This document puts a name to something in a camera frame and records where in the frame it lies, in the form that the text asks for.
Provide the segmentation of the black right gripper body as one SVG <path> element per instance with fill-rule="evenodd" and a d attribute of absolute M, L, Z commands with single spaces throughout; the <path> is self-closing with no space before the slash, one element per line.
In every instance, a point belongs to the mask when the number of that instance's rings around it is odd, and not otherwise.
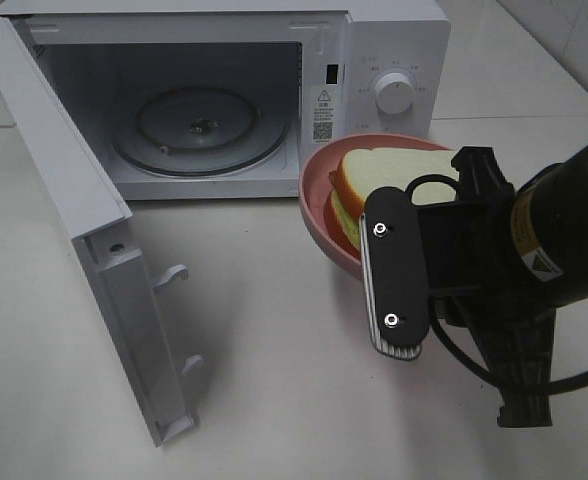
<path fill-rule="evenodd" d="M 516 253 L 510 234 L 515 194 L 418 208 L 432 316 L 454 326 L 538 325 L 556 316 Z"/>

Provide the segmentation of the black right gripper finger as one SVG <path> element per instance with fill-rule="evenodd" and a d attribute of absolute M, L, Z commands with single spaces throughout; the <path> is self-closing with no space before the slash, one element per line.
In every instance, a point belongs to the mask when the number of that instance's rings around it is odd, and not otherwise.
<path fill-rule="evenodd" d="M 502 428 L 552 425 L 549 396 L 518 392 L 518 385 L 536 387 L 551 380 L 556 311 L 546 311 L 499 323 L 487 317 L 466 321 L 489 372 L 504 386 L 497 424 Z"/>
<path fill-rule="evenodd" d="M 451 166 L 458 173 L 459 200 L 486 200 L 515 193 L 513 185 L 500 170 L 491 147 L 465 146 L 455 154 Z"/>

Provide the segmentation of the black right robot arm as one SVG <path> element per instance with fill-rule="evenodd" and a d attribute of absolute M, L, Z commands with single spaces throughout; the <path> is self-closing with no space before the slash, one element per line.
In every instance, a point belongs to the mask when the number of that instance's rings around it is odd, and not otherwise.
<path fill-rule="evenodd" d="M 502 428 L 547 427 L 549 399 L 588 387 L 551 376 L 557 311 L 588 299 L 588 146 L 522 187 L 489 147 L 465 147 L 452 201 L 418 210 L 430 325 L 502 397 Z"/>

